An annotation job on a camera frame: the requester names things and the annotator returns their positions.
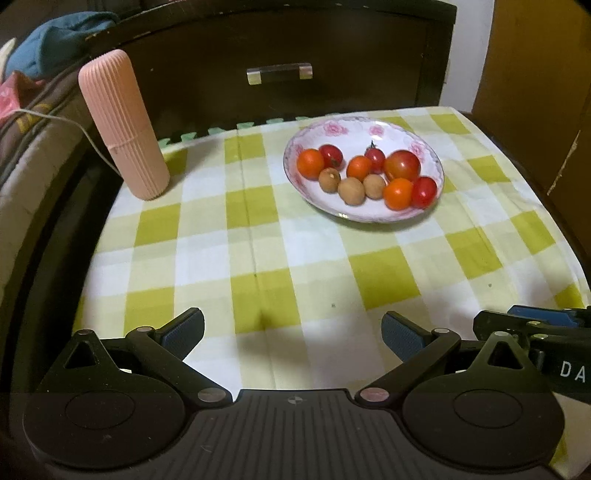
table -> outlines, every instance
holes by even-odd
[[[241,388],[356,391],[400,363],[381,342],[388,310],[473,339],[483,309],[591,302],[550,214],[469,120],[444,107],[363,114],[415,132],[440,157],[444,193],[426,218],[361,225],[306,203],[282,155],[312,119],[168,145],[164,195],[143,202],[121,188],[74,329],[120,337],[196,306],[206,333],[185,361],[234,396]],[[560,402],[567,431],[553,465],[573,476],[591,461],[591,409]]]

white wall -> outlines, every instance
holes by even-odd
[[[486,60],[495,0],[444,1],[457,6],[457,19],[440,104],[471,112]]]

drawer handle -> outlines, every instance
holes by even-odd
[[[249,85],[285,82],[288,80],[310,80],[314,75],[310,63],[283,63],[267,67],[255,67],[246,70]]]

pink rose design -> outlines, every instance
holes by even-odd
[[[326,125],[324,125],[324,134],[327,137],[338,137],[348,133],[349,130],[340,126],[337,122],[328,122]]]
[[[413,142],[410,146],[410,151],[413,152],[420,161],[423,161],[425,156],[425,149],[420,143]]]
[[[374,125],[369,129],[370,135],[377,135],[378,137],[382,137],[384,135],[383,127],[379,125]]]

red fabric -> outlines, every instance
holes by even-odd
[[[15,70],[0,85],[0,127],[10,118],[15,108],[26,108],[39,94],[45,80],[33,82],[24,73]]]

